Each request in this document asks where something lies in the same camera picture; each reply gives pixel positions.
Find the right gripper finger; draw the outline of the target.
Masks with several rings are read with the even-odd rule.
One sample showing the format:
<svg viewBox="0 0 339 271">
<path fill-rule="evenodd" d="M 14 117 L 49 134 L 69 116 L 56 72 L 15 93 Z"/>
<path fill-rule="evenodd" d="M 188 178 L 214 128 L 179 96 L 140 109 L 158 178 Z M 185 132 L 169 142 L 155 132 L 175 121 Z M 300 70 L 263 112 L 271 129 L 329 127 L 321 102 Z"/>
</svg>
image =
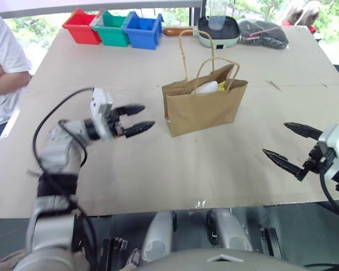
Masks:
<svg viewBox="0 0 339 271">
<path fill-rule="evenodd" d="M 321 130 L 318 130 L 305 124 L 284 123 L 284 126 L 302 137 L 312 138 L 314 140 L 318 140 L 323 133 Z"/>
<path fill-rule="evenodd" d="M 263 153 L 278 167 L 292 174 L 297 180 L 302 181 L 308 174 L 308 169 L 300 168 L 288 161 L 288 159 L 274 151 L 262 149 Z"/>
</svg>

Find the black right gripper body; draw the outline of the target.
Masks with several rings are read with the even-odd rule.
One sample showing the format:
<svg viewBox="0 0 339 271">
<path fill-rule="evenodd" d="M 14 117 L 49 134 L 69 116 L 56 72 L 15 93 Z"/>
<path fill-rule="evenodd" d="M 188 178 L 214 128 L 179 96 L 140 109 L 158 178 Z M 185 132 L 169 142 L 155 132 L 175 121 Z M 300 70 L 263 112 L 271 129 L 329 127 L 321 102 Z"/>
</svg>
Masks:
<svg viewBox="0 0 339 271">
<path fill-rule="evenodd" d="M 308 159 L 303 164 L 305 174 L 309 171 L 319 174 L 321 169 L 326 172 L 331 167 L 335 159 L 335 150 L 333 148 L 327 148 L 325 153 L 323 153 L 317 143 L 308 155 Z"/>
</svg>

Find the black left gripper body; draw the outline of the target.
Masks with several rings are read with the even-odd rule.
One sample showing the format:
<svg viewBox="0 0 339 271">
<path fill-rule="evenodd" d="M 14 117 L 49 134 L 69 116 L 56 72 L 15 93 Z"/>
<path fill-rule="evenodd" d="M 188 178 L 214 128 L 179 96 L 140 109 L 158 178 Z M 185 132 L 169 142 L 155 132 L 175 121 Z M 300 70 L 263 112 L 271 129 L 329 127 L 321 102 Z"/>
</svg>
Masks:
<svg viewBox="0 0 339 271">
<path fill-rule="evenodd" d="M 105 138 L 121 137 L 125 134 L 125 128 L 120 123 L 120 116 L 127 114 L 127 106 L 114 109 L 111 106 L 105 106 L 103 114 Z"/>
</svg>

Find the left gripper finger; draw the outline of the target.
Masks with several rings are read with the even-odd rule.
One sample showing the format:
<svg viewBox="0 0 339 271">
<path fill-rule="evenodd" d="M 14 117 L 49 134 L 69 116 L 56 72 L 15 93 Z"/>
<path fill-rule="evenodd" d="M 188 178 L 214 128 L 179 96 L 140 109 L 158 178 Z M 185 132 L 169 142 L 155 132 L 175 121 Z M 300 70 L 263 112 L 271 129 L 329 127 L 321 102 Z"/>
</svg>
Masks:
<svg viewBox="0 0 339 271">
<path fill-rule="evenodd" d="M 115 113 L 118 117 L 122 115 L 131 116 L 131 115 L 136 115 L 140 113 L 144 109 L 145 109 L 145 106 L 143 104 L 132 103 L 132 104 L 126 104 L 124 106 L 115 108 Z"/>
<path fill-rule="evenodd" d="M 149 130 L 151 127 L 154 126 L 154 124 L 155 124 L 155 121 L 143 121 L 143 122 L 134 124 L 133 126 L 124 129 L 124 135 L 126 138 L 136 136 L 138 134 L 141 134 Z"/>
</svg>

